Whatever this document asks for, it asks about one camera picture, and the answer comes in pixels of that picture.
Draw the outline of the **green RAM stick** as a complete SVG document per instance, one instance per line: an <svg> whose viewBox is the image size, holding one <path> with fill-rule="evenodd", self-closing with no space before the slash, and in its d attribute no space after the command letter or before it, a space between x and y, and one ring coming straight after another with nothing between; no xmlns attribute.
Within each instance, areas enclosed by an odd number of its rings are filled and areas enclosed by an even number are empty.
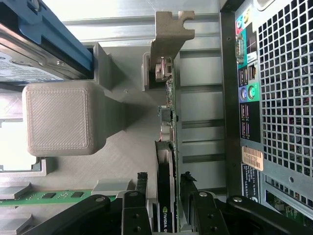
<svg viewBox="0 0 313 235"><path fill-rule="evenodd" d="M75 204L91 196L91 189L63 191L29 191L16 199L0 199L0 208L46 204Z"/></svg>

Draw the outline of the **hard disk in blue carrier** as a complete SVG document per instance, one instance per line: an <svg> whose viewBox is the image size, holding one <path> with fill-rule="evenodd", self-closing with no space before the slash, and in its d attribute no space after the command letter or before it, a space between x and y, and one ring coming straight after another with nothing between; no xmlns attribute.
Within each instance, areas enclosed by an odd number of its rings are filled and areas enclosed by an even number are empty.
<svg viewBox="0 0 313 235"><path fill-rule="evenodd" d="M43 0L0 0L0 81L93 79L93 66Z"/></svg>

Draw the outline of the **open black PC case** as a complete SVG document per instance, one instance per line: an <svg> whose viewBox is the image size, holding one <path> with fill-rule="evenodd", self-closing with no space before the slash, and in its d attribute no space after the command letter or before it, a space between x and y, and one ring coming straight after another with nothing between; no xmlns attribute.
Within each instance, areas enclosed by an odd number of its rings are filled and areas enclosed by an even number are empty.
<svg viewBox="0 0 313 235"><path fill-rule="evenodd" d="M313 235L313 0L221 0L229 231Z"/></svg>

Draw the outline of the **gray printed parts rack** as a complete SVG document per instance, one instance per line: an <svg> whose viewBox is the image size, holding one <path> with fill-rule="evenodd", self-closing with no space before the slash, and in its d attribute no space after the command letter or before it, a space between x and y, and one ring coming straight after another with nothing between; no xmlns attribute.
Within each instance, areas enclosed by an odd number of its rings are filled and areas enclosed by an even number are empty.
<svg viewBox="0 0 313 235"><path fill-rule="evenodd" d="M91 189L114 200L146 172L151 227L158 223L155 143L165 86L149 71L150 46L84 46L93 53L93 79L0 81L0 128L23 129L37 158L31 170L0 165L0 199ZM0 235L25 235L75 204L0 208Z"/></svg>

